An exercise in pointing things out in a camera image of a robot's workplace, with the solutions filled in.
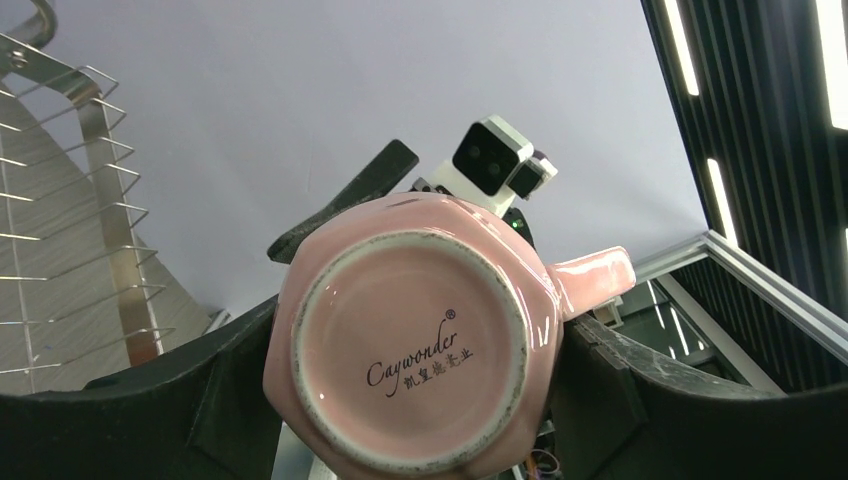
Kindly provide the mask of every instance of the teapot bottom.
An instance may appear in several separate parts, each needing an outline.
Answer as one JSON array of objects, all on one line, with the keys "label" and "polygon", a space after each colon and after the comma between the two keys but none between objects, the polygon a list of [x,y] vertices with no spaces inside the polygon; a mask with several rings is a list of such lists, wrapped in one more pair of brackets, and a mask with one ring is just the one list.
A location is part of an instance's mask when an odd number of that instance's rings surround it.
[{"label": "teapot bottom", "polygon": [[448,234],[408,230],[348,248],[292,329],[292,374],[334,449],[415,475],[467,462],[525,388],[526,319],[502,269]]}]

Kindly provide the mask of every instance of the gray wall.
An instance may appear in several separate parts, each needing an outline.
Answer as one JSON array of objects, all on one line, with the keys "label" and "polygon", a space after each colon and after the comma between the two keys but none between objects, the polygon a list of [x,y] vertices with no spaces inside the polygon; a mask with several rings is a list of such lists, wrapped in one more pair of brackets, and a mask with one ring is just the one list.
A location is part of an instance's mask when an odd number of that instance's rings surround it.
[{"label": "gray wall", "polygon": [[546,261],[616,244],[639,259],[705,230],[639,2],[493,5],[59,0],[47,52],[121,80],[141,235],[210,308],[276,292],[268,244],[388,140],[420,172],[490,113],[560,168],[526,207]]}]

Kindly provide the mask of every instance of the ceiling light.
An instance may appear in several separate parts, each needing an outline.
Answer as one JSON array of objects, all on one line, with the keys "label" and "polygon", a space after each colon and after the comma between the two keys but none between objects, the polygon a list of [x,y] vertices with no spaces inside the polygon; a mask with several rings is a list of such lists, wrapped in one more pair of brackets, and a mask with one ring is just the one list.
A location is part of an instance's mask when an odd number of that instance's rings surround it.
[{"label": "ceiling light", "polygon": [[848,130],[848,46],[842,0],[816,0],[830,121]]},{"label": "ceiling light", "polygon": [[677,318],[677,312],[674,308],[671,309],[671,318],[674,319],[674,326],[677,327],[677,336],[680,337],[680,344],[683,345],[683,355],[689,355],[689,344],[686,343],[686,337],[683,336],[683,329],[680,327],[680,319]]},{"label": "ceiling light", "polygon": [[736,239],[736,229],[733,228],[733,218],[730,216],[730,203],[727,201],[727,192],[724,190],[724,182],[721,179],[721,168],[718,162],[712,158],[707,159],[707,166],[710,170],[710,182],[713,184],[713,194],[718,203],[718,213],[721,217],[721,227],[724,229],[724,237],[734,247],[739,246],[739,240]]},{"label": "ceiling light", "polygon": [[665,322],[662,321],[662,312],[660,312],[660,306],[657,304],[657,295],[654,293],[654,287],[651,285],[651,281],[648,280],[648,290],[651,291],[651,299],[654,301],[654,310],[657,311],[657,318],[660,319],[660,326],[665,330]]},{"label": "ceiling light", "polygon": [[692,56],[689,55],[689,44],[686,42],[686,31],[683,30],[683,19],[680,17],[677,0],[665,0],[665,10],[668,12],[668,21],[671,23],[671,34],[674,37],[674,46],[677,48],[680,68],[683,70],[683,80],[686,81],[686,90],[689,91],[689,95],[697,96],[698,77],[695,76]]}]

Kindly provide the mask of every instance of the pink teapot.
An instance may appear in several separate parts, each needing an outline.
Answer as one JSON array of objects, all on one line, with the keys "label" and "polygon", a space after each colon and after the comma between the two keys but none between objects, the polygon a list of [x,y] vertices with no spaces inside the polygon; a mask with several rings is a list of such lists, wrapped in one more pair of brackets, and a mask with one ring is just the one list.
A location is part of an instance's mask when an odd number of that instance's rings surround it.
[{"label": "pink teapot", "polygon": [[544,265],[494,214],[400,193],[299,247],[264,389],[343,479],[468,479],[532,449],[562,323],[629,290],[612,248]]}]

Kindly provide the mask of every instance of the metal rail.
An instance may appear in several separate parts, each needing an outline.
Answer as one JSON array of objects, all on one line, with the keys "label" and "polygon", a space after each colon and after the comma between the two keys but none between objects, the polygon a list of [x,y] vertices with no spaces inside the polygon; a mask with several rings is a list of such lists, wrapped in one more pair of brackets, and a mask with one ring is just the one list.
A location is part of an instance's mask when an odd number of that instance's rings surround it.
[{"label": "metal rail", "polygon": [[848,365],[848,322],[744,251],[730,245],[715,231],[710,230],[638,262],[634,267],[637,281],[659,277],[707,257]]}]

